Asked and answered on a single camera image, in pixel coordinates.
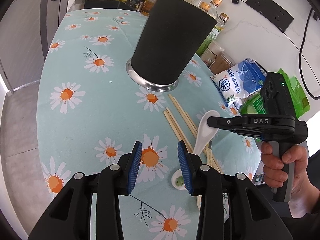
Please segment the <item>person's right hand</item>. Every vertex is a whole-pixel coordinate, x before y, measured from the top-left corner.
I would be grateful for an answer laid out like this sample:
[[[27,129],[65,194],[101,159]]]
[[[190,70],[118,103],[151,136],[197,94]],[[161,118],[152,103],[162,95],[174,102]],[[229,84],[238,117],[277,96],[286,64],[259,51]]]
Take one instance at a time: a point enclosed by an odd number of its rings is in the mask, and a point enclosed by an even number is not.
[[[301,218],[306,213],[310,213],[319,200],[319,189],[312,185],[308,178],[306,148],[294,145],[281,158],[273,155],[272,145],[268,142],[263,142],[260,150],[265,182],[270,187],[282,187],[289,177],[283,171],[283,167],[285,164],[294,163],[294,180],[289,202],[290,212],[293,218]]]

